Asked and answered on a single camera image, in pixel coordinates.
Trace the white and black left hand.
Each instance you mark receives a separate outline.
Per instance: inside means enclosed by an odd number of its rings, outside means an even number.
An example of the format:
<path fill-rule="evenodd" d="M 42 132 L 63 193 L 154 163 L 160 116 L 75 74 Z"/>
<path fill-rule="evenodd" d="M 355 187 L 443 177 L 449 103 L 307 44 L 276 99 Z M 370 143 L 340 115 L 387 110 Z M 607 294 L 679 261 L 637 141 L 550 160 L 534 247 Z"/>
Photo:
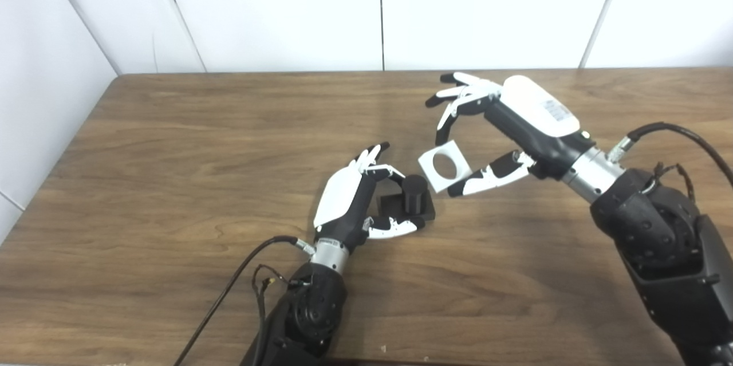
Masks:
<path fill-rule="evenodd" d="M 367 147 L 328 178 L 313 220 L 316 242 L 330 239 L 353 254 L 369 238 L 396 238 L 425 227 L 421 214 L 404 210 L 410 176 L 379 162 L 389 147 L 387 141 Z M 383 180 L 393 181 L 401 188 L 396 214 L 369 215 L 377 184 Z"/>

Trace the white and black right hand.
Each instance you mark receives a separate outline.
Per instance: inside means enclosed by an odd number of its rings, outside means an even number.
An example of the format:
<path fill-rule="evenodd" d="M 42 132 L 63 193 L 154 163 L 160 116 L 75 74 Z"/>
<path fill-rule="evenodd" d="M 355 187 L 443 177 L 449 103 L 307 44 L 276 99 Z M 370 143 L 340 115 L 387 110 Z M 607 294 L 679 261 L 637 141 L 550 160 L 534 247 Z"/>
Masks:
<path fill-rule="evenodd" d="M 448 186 L 450 197 L 510 185 L 528 175 L 560 180 L 595 146 L 581 131 L 578 118 L 526 76 L 516 74 L 498 84 L 473 74 L 447 73 L 440 81 L 450 87 L 425 102 L 427 108 L 447 103 L 438 121 L 436 146 L 447 144 L 459 116 L 475 115 L 482 115 L 518 146 Z"/>

